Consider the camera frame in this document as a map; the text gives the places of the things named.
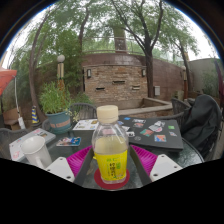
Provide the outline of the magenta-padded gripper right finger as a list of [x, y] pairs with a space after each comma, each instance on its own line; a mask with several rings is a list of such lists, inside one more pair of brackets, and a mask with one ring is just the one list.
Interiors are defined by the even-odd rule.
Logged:
[[147, 185], [182, 169], [180, 165], [165, 154], [155, 155], [135, 145], [130, 146], [130, 155], [143, 185]]

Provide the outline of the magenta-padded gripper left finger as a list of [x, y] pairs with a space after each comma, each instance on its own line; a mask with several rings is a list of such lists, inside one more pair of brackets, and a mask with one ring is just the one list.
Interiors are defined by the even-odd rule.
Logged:
[[93, 158], [93, 149], [88, 146], [72, 154], [68, 158], [59, 157], [50, 164], [46, 171], [69, 182], [82, 186]]

